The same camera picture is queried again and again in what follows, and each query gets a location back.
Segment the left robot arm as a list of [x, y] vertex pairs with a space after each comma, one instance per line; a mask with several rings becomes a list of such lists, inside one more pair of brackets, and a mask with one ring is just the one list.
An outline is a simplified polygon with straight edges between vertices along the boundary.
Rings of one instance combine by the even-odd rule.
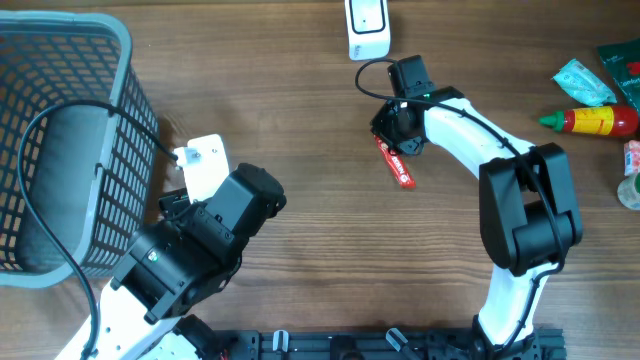
[[164, 219], [134, 233], [103, 288], [98, 326], [85, 322], [59, 358], [230, 357], [237, 338], [190, 310], [230, 282], [250, 238], [284, 208], [284, 189], [265, 169], [242, 163], [204, 200], [179, 190], [160, 203]]

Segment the green lid jar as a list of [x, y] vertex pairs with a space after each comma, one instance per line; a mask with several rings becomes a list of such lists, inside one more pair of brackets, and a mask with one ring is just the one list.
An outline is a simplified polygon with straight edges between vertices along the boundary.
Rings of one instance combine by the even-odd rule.
[[625, 178], [617, 188], [617, 196], [622, 205], [634, 211], [640, 209], [639, 174]]

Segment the red white tissue packet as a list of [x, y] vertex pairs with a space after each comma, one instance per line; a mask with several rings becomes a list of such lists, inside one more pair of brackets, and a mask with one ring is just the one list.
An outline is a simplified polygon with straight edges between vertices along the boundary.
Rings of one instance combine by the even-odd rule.
[[640, 142], [630, 140], [624, 147], [624, 176], [629, 177], [640, 171]]

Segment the green 3M gloves packet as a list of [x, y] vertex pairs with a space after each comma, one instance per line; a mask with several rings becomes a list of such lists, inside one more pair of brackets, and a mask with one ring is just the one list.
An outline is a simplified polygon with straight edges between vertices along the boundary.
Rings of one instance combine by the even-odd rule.
[[597, 48], [604, 67], [636, 112], [639, 112], [639, 49], [639, 39]]

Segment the mint green wipes packet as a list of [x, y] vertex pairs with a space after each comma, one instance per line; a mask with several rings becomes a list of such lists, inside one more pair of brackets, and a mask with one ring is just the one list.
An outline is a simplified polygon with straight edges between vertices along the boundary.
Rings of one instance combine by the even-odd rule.
[[600, 107], [617, 103], [614, 92], [577, 59], [570, 60], [552, 79], [583, 105]]

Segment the sriracha bottle green cap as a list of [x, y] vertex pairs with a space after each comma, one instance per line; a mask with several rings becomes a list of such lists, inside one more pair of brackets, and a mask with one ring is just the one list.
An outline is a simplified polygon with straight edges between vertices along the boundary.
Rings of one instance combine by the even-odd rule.
[[639, 128], [639, 115], [630, 106], [611, 105], [554, 112], [538, 120], [555, 132], [624, 137]]

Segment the red sachet pack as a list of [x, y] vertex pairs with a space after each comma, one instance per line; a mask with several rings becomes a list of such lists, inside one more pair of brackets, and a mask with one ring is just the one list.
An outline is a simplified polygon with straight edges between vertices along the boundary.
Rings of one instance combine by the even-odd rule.
[[374, 140], [398, 184], [403, 189], [414, 189], [416, 182], [406, 168], [403, 160], [380, 137], [374, 135]]

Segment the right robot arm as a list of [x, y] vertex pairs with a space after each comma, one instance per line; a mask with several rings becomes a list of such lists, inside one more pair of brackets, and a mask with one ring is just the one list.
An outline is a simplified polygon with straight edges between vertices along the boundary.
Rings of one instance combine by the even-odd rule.
[[480, 234], [494, 267], [487, 298], [470, 329], [430, 334], [428, 349], [471, 359], [540, 359], [555, 333], [533, 326], [544, 286], [560, 273], [583, 235], [566, 153], [514, 137], [476, 111], [457, 89], [399, 92], [370, 122], [393, 155], [439, 146], [479, 182]]

